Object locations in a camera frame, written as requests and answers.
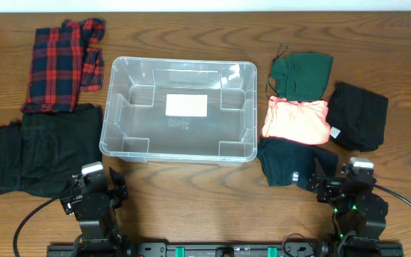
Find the black garment white tag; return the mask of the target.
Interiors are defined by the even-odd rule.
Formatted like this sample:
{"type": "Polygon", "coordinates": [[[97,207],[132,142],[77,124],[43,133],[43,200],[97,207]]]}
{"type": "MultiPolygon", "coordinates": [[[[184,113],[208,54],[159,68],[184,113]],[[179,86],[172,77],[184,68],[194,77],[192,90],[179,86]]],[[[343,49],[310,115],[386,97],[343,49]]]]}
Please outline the black garment white tag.
{"type": "Polygon", "coordinates": [[[371,152],[384,143],[389,99],[383,95],[338,82],[328,102],[326,121],[330,139],[349,150],[371,152]]]}

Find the large black pants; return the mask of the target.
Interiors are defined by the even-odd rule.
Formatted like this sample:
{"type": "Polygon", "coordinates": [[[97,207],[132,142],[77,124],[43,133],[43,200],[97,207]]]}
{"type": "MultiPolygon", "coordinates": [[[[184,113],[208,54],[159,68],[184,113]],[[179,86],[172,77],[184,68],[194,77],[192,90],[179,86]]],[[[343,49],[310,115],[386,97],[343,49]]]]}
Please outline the large black pants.
{"type": "Polygon", "coordinates": [[[24,114],[0,126],[0,195],[13,191],[54,198],[73,185],[81,167],[102,160],[102,109],[24,114]]]}

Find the clear plastic storage bin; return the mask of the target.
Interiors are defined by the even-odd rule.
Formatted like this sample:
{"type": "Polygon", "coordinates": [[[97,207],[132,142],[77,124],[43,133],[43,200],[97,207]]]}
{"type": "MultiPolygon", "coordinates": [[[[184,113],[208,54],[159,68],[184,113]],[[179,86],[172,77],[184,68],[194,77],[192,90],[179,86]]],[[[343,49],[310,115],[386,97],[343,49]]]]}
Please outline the clear plastic storage bin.
{"type": "Polygon", "coordinates": [[[111,67],[99,148],[124,161],[239,166],[256,157],[257,128],[251,62],[121,56],[111,67]],[[207,116],[167,116],[168,94],[207,95],[207,116]]]}

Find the dark green garment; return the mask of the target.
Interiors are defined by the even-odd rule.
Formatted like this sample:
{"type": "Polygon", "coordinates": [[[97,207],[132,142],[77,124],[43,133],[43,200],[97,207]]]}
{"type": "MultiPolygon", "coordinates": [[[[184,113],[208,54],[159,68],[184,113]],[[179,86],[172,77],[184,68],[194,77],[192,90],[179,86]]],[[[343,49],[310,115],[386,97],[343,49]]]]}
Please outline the dark green garment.
{"type": "Polygon", "coordinates": [[[272,60],[265,82],[265,94],[288,101],[318,101],[328,86],[333,56],[317,52],[295,52],[285,55],[287,44],[281,44],[272,60]]]}

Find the red navy plaid shirt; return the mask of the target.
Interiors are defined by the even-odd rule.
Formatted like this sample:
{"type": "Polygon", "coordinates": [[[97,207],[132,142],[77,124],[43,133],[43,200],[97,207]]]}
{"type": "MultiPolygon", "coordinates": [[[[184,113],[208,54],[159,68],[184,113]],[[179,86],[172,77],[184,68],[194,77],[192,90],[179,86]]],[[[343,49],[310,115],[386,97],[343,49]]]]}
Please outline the red navy plaid shirt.
{"type": "Polygon", "coordinates": [[[72,112],[82,91],[103,86],[105,63],[93,45],[105,36],[106,22],[66,19],[60,27],[36,30],[24,113],[72,112]]]}

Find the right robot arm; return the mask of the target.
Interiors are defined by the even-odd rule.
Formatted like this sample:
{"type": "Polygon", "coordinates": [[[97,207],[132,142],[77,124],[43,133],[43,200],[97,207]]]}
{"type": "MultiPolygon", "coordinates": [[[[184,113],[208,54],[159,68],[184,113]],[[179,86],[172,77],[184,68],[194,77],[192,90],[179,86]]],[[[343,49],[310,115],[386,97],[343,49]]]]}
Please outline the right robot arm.
{"type": "Polygon", "coordinates": [[[376,178],[374,164],[366,158],[352,157],[342,166],[343,177],[315,173],[307,190],[317,194],[317,201],[333,209],[335,237],[378,241],[386,228],[389,204],[373,193],[376,178]]]}

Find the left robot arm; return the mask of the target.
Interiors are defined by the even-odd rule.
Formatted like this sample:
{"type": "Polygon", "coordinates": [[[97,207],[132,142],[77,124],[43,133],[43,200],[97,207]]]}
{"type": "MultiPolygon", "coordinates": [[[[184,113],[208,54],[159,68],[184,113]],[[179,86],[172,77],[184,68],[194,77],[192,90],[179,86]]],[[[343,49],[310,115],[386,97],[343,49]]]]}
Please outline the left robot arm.
{"type": "Polygon", "coordinates": [[[82,251],[115,253],[122,244],[115,210],[128,198],[128,190],[121,174],[113,169],[109,173],[113,188],[108,187],[101,162],[82,166],[73,176],[76,187],[61,198],[65,213],[79,222],[82,251]]]}

